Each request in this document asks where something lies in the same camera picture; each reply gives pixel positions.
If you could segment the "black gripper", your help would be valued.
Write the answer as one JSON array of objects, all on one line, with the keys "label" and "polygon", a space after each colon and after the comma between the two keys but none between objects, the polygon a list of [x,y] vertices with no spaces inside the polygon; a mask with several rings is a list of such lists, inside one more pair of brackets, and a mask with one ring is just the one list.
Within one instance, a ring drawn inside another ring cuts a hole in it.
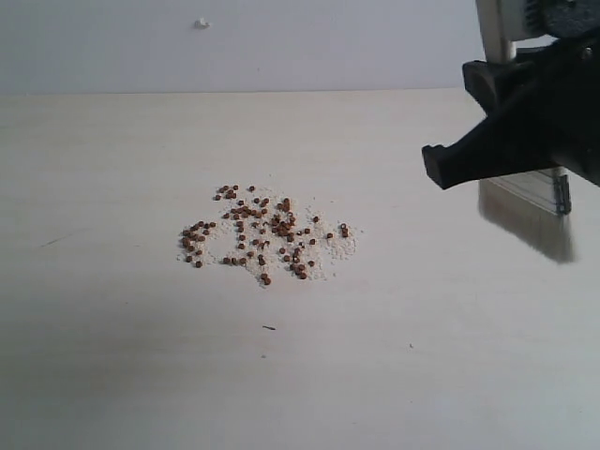
[{"label": "black gripper", "polygon": [[599,1],[527,1],[524,19],[530,38],[555,41],[508,64],[463,65],[486,117],[449,146],[423,148],[440,188],[559,166],[599,182],[599,42],[576,39],[599,33]]}]

